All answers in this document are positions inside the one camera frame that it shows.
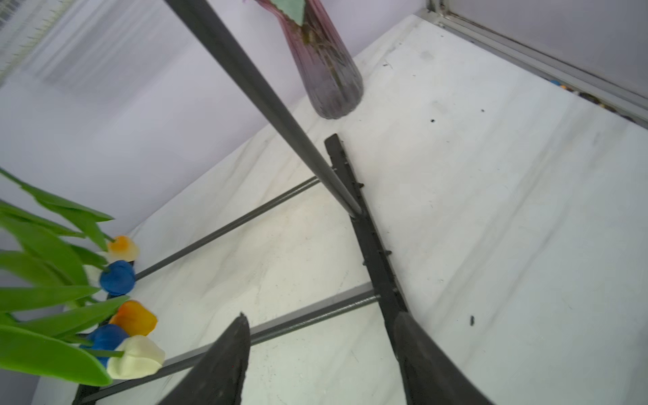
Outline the white tulip group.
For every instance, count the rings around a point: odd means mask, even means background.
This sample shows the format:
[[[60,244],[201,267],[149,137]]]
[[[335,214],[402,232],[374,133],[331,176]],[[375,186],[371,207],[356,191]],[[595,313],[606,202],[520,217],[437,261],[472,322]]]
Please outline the white tulip group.
[[[125,339],[102,364],[88,350],[61,340],[19,327],[1,327],[1,368],[7,371],[108,386],[115,380],[152,376],[164,363],[165,352],[141,335]]]
[[[1,174],[20,186],[25,192],[28,192],[28,194],[30,194],[42,207],[62,216],[64,219],[67,219],[67,221],[73,224],[81,233],[91,239],[96,246],[101,248],[101,250],[106,251],[109,263],[119,260],[134,262],[138,258],[139,248],[129,237],[108,236],[98,226],[101,222],[107,222],[114,219],[109,214],[91,209],[82,204],[77,204],[71,200],[46,192],[38,187],[34,187],[23,182],[5,169],[1,169]]]

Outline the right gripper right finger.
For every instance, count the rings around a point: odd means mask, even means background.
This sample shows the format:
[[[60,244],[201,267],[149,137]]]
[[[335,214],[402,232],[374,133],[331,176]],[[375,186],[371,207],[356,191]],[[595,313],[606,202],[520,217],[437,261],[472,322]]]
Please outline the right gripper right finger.
[[[407,312],[396,317],[394,343],[408,404],[491,403]]]

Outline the blue tulip group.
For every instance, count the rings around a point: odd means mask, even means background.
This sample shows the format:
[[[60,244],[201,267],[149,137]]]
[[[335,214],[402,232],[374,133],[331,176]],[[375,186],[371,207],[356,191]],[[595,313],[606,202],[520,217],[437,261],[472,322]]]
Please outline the blue tulip group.
[[[1,263],[34,285],[88,285],[87,266],[100,271],[99,285],[110,296],[127,295],[136,284],[130,262],[111,262],[106,256],[64,241],[67,236],[86,239],[88,236],[83,232],[73,231],[4,201],[1,202],[1,227],[23,248],[3,254]]]
[[[79,349],[108,352],[128,337],[123,327],[113,323],[119,310],[130,300],[129,295],[108,295],[95,301],[91,295],[69,302],[67,310],[52,315],[21,320],[17,312],[34,311],[35,305],[56,306],[72,293],[85,291],[84,287],[2,288],[1,325],[55,339]]]

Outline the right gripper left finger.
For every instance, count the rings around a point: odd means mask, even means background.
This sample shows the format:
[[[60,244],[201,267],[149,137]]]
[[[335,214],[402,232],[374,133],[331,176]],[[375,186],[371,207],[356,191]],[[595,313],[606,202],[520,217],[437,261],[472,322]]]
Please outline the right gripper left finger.
[[[240,404],[250,352],[251,329],[241,314],[160,404]]]

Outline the yellow tulip group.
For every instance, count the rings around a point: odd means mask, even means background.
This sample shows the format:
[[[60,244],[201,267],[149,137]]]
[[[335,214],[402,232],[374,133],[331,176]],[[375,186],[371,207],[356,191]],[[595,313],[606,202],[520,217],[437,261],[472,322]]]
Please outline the yellow tulip group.
[[[30,287],[28,288],[69,287],[69,286],[86,288],[86,290],[81,293],[72,293],[72,295],[69,298],[64,298],[62,300],[62,303],[59,305],[56,306],[47,305],[45,307],[41,307],[39,304],[36,304],[35,305],[36,309],[32,310],[31,312],[17,312],[15,315],[21,320],[30,320],[37,317],[44,317],[44,316],[62,312],[71,307],[69,302],[86,295],[91,295],[95,301],[106,300],[109,295],[99,285],[100,271],[97,268],[91,266],[87,266],[85,268],[85,274],[89,277],[88,285],[54,285],[54,286],[34,285],[27,278],[23,278],[18,273],[15,273],[9,270],[8,267],[3,266],[2,263],[1,263],[1,268],[2,270],[13,273],[13,275],[22,278],[26,282],[30,283]],[[131,299],[127,301],[126,304],[124,304],[121,310],[119,310],[117,316],[115,316],[115,318],[113,319],[114,324],[124,328],[124,330],[128,333],[128,337],[133,337],[137,335],[141,335],[141,336],[149,335],[155,329],[157,322],[158,319],[152,312],[150,312],[148,309],[146,309],[142,304],[140,304],[136,300],[131,300]]]

